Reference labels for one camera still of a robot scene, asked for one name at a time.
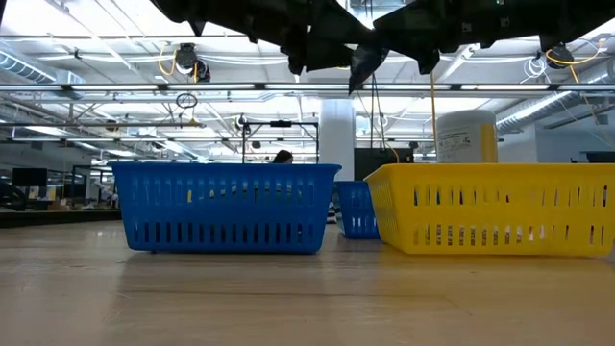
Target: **white container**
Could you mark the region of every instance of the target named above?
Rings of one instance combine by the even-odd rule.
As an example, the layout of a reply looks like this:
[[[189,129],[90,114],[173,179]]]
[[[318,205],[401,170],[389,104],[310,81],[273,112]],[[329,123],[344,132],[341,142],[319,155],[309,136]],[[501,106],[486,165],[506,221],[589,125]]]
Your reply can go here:
[[[496,115],[456,111],[436,119],[438,162],[497,162]]]

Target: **table surface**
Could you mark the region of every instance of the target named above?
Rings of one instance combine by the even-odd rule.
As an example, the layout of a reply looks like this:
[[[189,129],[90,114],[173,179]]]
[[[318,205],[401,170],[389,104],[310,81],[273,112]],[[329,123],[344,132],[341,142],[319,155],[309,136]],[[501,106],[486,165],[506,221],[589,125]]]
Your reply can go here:
[[[2,345],[615,345],[601,259],[170,255],[119,222],[0,230]]]

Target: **blue plastic basket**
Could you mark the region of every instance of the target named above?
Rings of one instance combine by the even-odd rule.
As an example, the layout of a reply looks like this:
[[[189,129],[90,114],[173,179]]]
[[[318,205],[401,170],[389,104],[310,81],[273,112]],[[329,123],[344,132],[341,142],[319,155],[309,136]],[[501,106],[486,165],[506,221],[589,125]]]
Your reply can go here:
[[[342,233],[352,239],[380,239],[369,188],[365,182],[337,182],[333,203]]]
[[[317,252],[336,164],[119,162],[128,246],[163,252]]]

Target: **person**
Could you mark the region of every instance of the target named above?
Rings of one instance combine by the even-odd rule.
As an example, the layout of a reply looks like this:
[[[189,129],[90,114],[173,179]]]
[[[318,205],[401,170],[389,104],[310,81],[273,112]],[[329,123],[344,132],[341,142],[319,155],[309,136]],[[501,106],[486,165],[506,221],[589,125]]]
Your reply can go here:
[[[289,151],[281,150],[271,163],[292,163],[292,154]]]

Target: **ceiling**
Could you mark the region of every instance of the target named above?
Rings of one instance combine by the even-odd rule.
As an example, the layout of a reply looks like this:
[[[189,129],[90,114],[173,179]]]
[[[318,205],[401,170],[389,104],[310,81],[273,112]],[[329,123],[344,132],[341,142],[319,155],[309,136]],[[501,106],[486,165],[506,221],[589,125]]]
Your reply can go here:
[[[165,71],[171,69],[173,50],[180,43],[186,42],[197,45],[197,53],[209,65],[213,83],[346,84],[348,81],[349,71],[339,68],[305,73],[296,78],[288,72],[286,59],[279,52],[279,47],[263,41],[253,44],[244,35],[215,25],[208,24],[203,37],[194,37],[186,23],[170,22],[148,0],[64,1],[70,15],[58,11],[49,1],[53,0],[9,0],[0,28],[0,50],[4,47],[22,54],[42,69],[71,71],[88,84],[190,83],[189,76],[177,71],[166,75],[160,70],[160,64]],[[392,11],[402,3],[404,1],[374,1],[378,13]],[[360,8],[357,6],[360,4],[358,0],[350,1],[349,11],[359,15]],[[598,41],[595,38],[611,37],[613,34],[615,21],[588,33],[582,39],[569,44],[568,48],[579,60],[590,58],[597,53]],[[536,78],[532,78],[531,69],[542,72],[536,66],[529,66],[538,49],[537,37],[499,41],[489,49],[461,47],[459,52],[443,57],[443,61],[434,71],[434,77],[440,84],[530,84],[545,83],[544,76],[547,74],[553,83],[569,83],[571,75],[567,69],[546,69],[545,73],[536,73]],[[600,54],[578,67],[581,78],[584,70],[610,58],[614,49],[615,39],[602,42]],[[376,78],[381,84],[430,82],[430,76],[421,76],[418,73],[414,60],[396,54],[391,54],[376,72]],[[29,83],[7,71],[0,71],[0,79],[4,83]],[[27,94],[24,97],[27,99],[30,96],[32,95]],[[318,93],[263,97],[266,101],[259,99],[260,96],[263,96],[263,93],[235,92],[237,101],[202,101],[193,110],[186,111],[183,121],[188,121],[194,111],[194,118],[206,124],[206,129],[159,128],[156,129],[156,136],[233,136],[234,122],[240,114],[254,121],[291,119],[315,122],[318,120],[323,99]],[[493,98],[477,93],[464,97],[438,97],[435,108],[438,115],[473,109],[498,112],[520,101],[523,101],[523,98]],[[359,116],[366,116],[371,110],[372,99],[369,96],[362,98],[362,104],[356,97],[352,98],[352,102]],[[120,122],[147,122],[155,126],[161,121],[169,120],[169,111],[164,102],[127,101],[121,104],[105,103],[90,107],[91,105],[92,103],[78,102],[72,106],[73,113],[83,112],[79,118],[83,122],[102,122],[115,118]],[[388,136],[431,137],[429,98],[384,94],[380,97],[380,105],[381,111],[387,116],[385,130]],[[37,106],[64,117],[70,112],[68,104],[39,102]],[[171,118],[178,120],[180,113],[176,111]],[[28,135],[43,134],[31,131]],[[118,133],[105,132],[104,129],[93,129],[87,134],[84,133],[85,135],[120,136]],[[259,132],[259,136],[267,137],[303,135],[305,131],[298,128],[263,129]],[[294,152],[313,152],[313,143],[305,136],[304,142],[291,147]],[[152,150],[150,144],[141,146],[143,151]],[[218,155],[232,158],[236,155],[233,149],[236,144],[186,143],[183,146],[198,156]],[[96,148],[103,147],[102,144],[96,145]],[[280,148],[280,143],[273,143],[252,151],[274,153]],[[428,150],[429,145],[424,145],[424,149]]]

